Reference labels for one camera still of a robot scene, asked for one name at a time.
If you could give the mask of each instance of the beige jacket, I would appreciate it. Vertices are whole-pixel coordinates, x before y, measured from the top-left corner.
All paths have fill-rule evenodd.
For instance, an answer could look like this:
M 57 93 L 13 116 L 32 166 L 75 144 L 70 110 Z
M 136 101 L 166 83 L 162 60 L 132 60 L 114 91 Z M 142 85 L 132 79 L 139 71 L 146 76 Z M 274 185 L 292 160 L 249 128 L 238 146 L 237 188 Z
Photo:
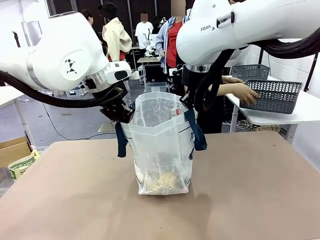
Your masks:
M 128 53 L 131 50 L 132 40 L 117 17 L 103 26 L 102 38 L 113 62 L 120 60 L 120 51 Z

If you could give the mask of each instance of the gray plastic basket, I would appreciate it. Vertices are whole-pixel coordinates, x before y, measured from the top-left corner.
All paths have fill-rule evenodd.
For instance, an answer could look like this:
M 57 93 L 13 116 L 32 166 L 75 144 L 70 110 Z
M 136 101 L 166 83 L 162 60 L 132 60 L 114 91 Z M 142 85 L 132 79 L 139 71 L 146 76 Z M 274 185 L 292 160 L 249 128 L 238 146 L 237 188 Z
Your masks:
M 267 80 L 270 67 L 262 64 L 235 65 L 231 68 L 231 75 L 234 78 L 247 81 L 249 79 Z
M 281 114 L 292 114 L 302 87 L 301 82 L 293 81 L 248 80 L 245 84 L 260 98 L 256 104 L 240 103 L 240 108 Z

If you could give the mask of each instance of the brown table surface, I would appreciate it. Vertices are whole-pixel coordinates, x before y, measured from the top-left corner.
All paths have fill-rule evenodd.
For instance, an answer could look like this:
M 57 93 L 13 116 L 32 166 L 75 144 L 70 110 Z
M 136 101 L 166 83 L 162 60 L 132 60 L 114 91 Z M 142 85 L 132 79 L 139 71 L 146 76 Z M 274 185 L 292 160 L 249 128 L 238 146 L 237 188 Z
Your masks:
M 52 144 L 0 199 L 1 240 L 310 240 L 320 174 L 274 132 L 207 135 L 190 191 L 138 195 L 117 141 Z
M 145 63 L 156 63 L 160 62 L 160 59 L 158 57 L 141 57 L 137 61 L 137 63 L 145 64 Z

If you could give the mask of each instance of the plastic bag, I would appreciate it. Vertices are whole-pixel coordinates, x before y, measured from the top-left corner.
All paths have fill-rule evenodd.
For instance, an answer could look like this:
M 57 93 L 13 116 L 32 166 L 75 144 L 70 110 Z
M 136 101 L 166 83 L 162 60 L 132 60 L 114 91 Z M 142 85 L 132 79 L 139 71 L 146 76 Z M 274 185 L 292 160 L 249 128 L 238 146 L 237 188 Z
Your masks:
M 179 98 L 166 92 L 142 94 L 135 100 L 135 113 L 130 123 L 121 123 L 133 151 L 141 195 L 189 191 L 195 134 L 185 119 L 188 109 Z

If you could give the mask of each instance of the navy strap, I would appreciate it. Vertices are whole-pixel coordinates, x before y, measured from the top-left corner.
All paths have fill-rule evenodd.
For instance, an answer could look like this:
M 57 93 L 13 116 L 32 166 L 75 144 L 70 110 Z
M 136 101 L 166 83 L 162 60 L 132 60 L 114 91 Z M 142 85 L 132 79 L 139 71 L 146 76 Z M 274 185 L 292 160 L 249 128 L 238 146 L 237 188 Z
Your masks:
M 118 157 L 124 158 L 127 155 L 126 146 L 128 140 L 125 136 L 124 130 L 121 127 L 120 121 L 117 121 L 115 124 L 115 133 L 118 140 Z
M 196 151 L 206 150 L 207 149 L 206 137 L 201 127 L 199 125 L 196 125 L 195 111 L 193 109 L 189 109 L 184 113 L 184 118 L 189 122 L 190 127 L 195 136 L 194 149 Z
M 184 113 L 184 118 L 189 122 L 190 127 L 194 133 L 194 149 L 196 151 L 202 151 L 207 149 L 207 141 L 204 132 L 202 129 L 196 125 L 196 115 L 193 109 L 189 109 Z M 118 140 L 118 157 L 124 158 L 127 155 L 126 146 L 128 140 L 125 136 L 124 130 L 121 127 L 121 123 L 119 121 L 115 124 L 115 133 L 116 138 Z

